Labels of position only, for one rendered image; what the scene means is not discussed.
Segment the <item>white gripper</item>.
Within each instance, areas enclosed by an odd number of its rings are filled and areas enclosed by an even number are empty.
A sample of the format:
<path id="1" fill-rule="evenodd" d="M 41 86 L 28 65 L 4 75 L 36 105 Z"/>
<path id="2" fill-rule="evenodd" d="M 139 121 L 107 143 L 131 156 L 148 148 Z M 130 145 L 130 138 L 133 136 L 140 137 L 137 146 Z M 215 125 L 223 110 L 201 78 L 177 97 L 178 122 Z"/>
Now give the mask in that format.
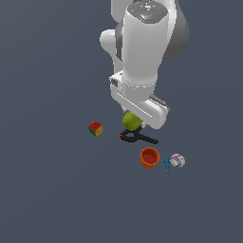
<path id="1" fill-rule="evenodd" d="M 122 78 L 122 71 L 112 75 L 109 80 L 112 98 L 124 112 L 131 111 L 142 120 L 140 127 L 149 125 L 153 129 L 160 129 L 164 125 L 170 107 L 154 95 L 155 83 L 130 84 Z"/>

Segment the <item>blue and white small object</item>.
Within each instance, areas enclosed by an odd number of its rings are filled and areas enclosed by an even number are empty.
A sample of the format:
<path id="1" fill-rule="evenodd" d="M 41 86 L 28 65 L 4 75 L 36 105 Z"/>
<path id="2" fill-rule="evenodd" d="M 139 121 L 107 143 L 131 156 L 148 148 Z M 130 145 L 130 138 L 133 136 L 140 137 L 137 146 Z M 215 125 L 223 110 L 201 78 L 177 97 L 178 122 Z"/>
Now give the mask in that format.
<path id="1" fill-rule="evenodd" d="M 185 158 L 184 156 L 180 155 L 180 154 L 174 154 L 171 158 L 170 158 L 170 163 L 177 168 L 181 168 L 185 165 Z"/>

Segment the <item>black spring clamp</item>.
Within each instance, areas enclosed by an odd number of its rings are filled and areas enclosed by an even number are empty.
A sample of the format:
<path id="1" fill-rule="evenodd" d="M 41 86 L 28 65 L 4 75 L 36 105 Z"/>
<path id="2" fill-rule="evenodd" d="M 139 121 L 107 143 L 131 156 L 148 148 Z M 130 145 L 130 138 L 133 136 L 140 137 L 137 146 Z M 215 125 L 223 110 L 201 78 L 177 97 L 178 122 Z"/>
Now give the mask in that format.
<path id="1" fill-rule="evenodd" d="M 124 130 L 122 133 L 119 134 L 119 139 L 125 140 L 125 141 L 128 141 L 128 142 L 136 142 L 138 140 L 143 140 L 143 141 L 147 141 L 147 142 L 150 142 L 150 143 L 153 143 L 153 144 L 159 143 L 158 140 L 144 136 L 140 132 L 133 131 L 132 137 L 129 137 L 128 133 L 129 133 L 129 130 Z"/>

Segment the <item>orange cup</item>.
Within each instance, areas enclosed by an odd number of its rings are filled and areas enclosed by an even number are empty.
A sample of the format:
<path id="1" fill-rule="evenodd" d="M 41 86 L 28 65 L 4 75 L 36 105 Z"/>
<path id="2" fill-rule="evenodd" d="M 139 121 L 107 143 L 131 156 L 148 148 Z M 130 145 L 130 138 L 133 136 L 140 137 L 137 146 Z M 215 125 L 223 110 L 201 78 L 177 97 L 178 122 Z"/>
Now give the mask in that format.
<path id="1" fill-rule="evenodd" d="M 159 162 L 159 152 L 153 147 L 146 147 L 140 152 L 140 163 L 146 169 L 153 168 Z"/>

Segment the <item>colourful puzzle cube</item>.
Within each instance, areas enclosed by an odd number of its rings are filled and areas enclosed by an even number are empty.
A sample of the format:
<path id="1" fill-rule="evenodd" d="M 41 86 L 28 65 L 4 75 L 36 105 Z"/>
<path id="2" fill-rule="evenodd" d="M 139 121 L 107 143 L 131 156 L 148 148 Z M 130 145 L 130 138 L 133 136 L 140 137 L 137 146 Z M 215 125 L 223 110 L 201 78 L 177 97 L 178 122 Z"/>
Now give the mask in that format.
<path id="1" fill-rule="evenodd" d="M 93 121 L 89 126 L 88 130 L 91 134 L 93 134 L 95 137 L 98 137 L 102 131 L 103 131 L 103 126 L 98 123 L 97 121 Z"/>

